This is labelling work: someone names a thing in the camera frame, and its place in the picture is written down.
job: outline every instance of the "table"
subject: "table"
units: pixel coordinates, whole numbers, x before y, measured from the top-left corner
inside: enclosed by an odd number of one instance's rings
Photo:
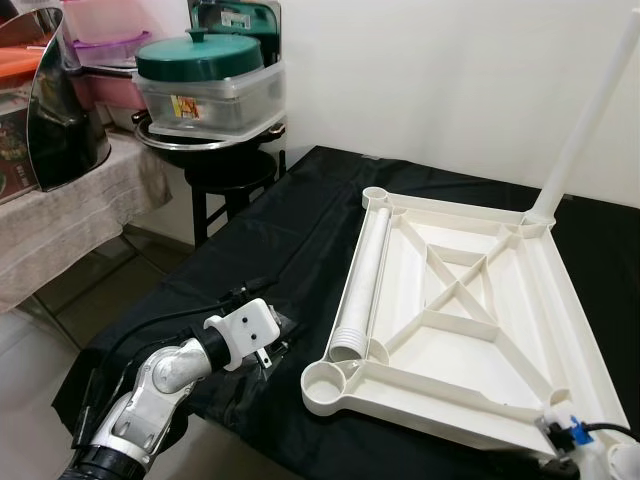
[[[0,313],[171,199],[159,158],[131,135],[109,142],[109,158],[83,177],[0,205]]]
[[[513,455],[475,451],[349,411],[320,418],[303,406],[300,374],[324,351],[364,216],[361,192],[371,185],[520,211],[537,196],[531,188],[317,147],[80,354],[54,401],[67,428],[73,427],[89,371],[128,330],[158,315],[214,303],[243,280],[271,275],[279,283],[263,298],[303,325],[303,334],[267,382],[256,364],[215,374],[196,387],[183,410],[221,423],[312,479],[538,478],[536,465]],[[562,202],[557,219],[554,238],[637,428],[640,212],[574,198]],[[581,235],[586,228],[596,233]],[[596,247],[608,253],[595,256]],[[145,342],[205,316],[135,334],[108,373],[117,378]]]

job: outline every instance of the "black table cover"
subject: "black table cover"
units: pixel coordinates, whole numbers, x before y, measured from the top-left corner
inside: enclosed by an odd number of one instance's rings
[[[393,193],[524,211],[537,190],[398,160],[316,147],[270,190],[214,235],[178,270],[79,355],[54,401],[72,428],[89,370],[136,324],[214,303],[243,280],[271,275],[263,298],[305,326],[267,382],[255,365],[203,381],[186,408],[237,432],[263,454],[311,479],[538,478],[535,463],[488,454],[343,411],[320,418],[302,404],[300,374],[322,356],[362,225],[361,192]],[[553,229],[560,253],[632,428],[638,428],[640,378],[640,212],[573,198]],[[119,370],[145,342],[195,315],[133,335],[108,370]],[[216,478],[203,472],[202,478]]]

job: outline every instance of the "white wall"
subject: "white wall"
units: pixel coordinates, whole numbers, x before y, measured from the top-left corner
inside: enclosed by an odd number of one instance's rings
[[[326,145],[541,186],[638,2],[281,4],[290,162]],[[639,68],[636,56],[570,193],[640,207]],[[189,192],[171,176],[183,206],[156,212],[155,230],[188,240]]]

